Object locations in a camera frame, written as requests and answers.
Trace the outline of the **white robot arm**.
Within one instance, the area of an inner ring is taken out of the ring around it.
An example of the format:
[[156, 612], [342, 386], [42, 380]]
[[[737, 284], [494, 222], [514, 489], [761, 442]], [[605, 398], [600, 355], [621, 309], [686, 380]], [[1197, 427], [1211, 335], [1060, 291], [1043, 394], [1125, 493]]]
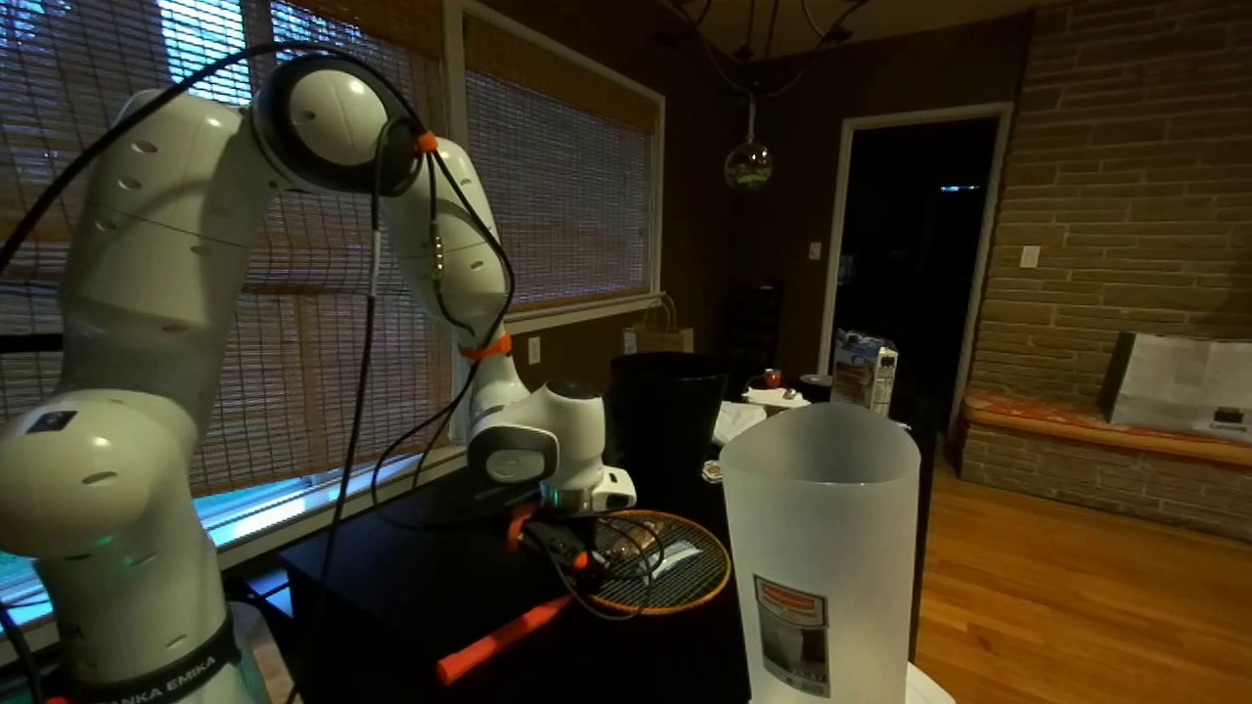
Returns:
[[636, 502], [595, 394], [525, 386], [514, 268], [471, 151], [368, 64], [305, 48], [245, 105], [134, 94], [82, 158], [61, 371], [0, 429], [0, 544], [52, 593], [74, 704], [253, 704], [186, 460], [215, 407], [250, 244], [282, 192], [358, 192], [402, 284], [471, 359], [471, 467], [546, 514]]

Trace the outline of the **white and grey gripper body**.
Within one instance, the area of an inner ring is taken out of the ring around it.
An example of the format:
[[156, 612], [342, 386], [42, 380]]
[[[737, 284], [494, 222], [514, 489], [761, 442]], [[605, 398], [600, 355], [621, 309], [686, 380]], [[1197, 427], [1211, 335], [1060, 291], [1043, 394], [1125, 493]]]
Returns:
[[600, 394], [541, 386], [478, 407], [471, 467], [494, 485], [536, 485], [541, 506], [565, 517], [604, 517], [636, 502], [635, 477], [605, 460], [605, 407]]

